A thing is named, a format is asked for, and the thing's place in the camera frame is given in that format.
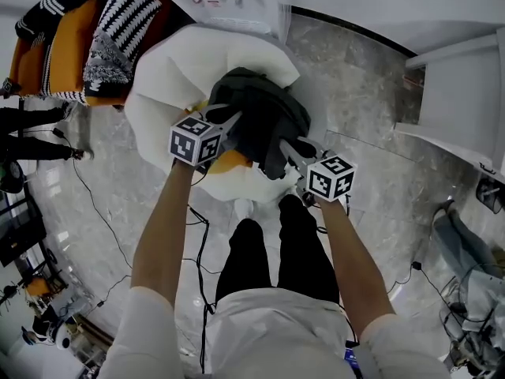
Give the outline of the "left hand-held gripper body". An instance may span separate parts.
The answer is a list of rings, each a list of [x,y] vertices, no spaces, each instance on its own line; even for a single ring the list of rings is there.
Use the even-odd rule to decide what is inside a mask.
[[[183,114],[170,128],[168,151],[193,167],[214,159],[223,138],[223,128],[208,119],[213,108]]]

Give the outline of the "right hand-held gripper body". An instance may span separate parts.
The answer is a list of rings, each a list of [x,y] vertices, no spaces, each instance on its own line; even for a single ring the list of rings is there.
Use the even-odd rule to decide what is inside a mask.
[[[301,178],[297,182],[297,194],[306,207],[313,206],[317,198],[330,203],[337,201],[350,193],[356,169],[337,155],[326,159],[302,159],[298,167]]]

